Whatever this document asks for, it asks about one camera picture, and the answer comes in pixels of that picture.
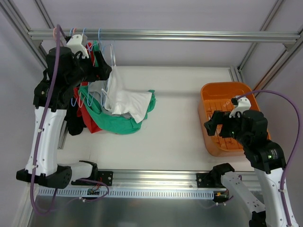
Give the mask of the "light blue wire hanger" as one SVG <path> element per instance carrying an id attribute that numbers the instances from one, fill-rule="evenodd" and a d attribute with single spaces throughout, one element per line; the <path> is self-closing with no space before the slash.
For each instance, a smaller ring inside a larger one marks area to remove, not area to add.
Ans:
<path id="1" fill-rule="evenodd" d="M 101 52 L 101 68 L 102 68 L 102 80 L 107 80 L 109 78 L 109 75 L 110 75 L 110 72 L 112 71 L 112 68 L 111 66 L 109 66 L 107 63 L 106 63 L 106 60 L 104 59 L 104 56 L 103 56 L 103 52 L 104 52 L 104 49 L 106 48 L 105 45 L 103 45 L 102 43 L 102 39 L 100 37 L 100 34 L 101 34 L 101 31 L 102 29 L 99 28 L 98 29 L 98 41 L 99 41 L 99 50 Z M 107 92 L 107 84 L 106 84 L 106 88 L 104 90 L 102 90 L 101 92 L 101 105 L 104 106 L 105 105 L 105 101 L 106 101 L 106 94 Z"/>

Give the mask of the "white tank top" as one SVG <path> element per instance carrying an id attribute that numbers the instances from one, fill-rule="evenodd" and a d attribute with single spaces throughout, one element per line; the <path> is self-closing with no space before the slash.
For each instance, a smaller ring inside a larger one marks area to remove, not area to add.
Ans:
<path id="1" fill-rule="evenodd" d="M 107 82 L 107 89 L 102 92 L 106 95 L 104 108 L 113 115 L 129 114 L 136 123 L 144 120 L 152 97 L 152 93 L 127 90 L 124 80 L 116 66 L 114 48 L 110 46 L 112 71 Z"/>

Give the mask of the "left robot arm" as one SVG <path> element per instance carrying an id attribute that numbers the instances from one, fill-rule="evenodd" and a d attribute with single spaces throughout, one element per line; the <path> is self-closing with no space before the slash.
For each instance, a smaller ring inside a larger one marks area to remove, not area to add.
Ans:
<path id="1" fill-rule="evenodd" d="M 43 79 L 34 89 L 36 124 L 32 151 L 26 167 L 17 171 L 17 180 L 55 189 L 64 189 L 80 179 L 88 185 L 98 181 L 96 163 L 57 163 L 60 132 L 74 89 L 81 82 L 107 80 L 112 70 L 100 50 L 93 51 L 97 66 L 86 53 L 86 49 L 73 52 L 69 47 L 60 47 L 47 54 Z"/>

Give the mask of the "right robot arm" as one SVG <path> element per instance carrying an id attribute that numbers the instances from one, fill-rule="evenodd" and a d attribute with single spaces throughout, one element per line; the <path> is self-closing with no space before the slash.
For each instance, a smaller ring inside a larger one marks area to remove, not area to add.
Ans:
<path id="1" fill-rule="evenodd" d="M 286 161 L 282 148 L 268 139 L 267 119 L 255 110 L 237 112 L 215 111 L 204 123 L 207 134 L 213 136 L 218 125 L 220 136 L 233 138 L 242 145 L 260 183 L 263 201 L 259 201 L 245 186 L 228 163 L 214 166 L 209 172 L 212 184 L 225 187 L 250 218 L 251 227 L 297 227 L 285 183 Z"/>

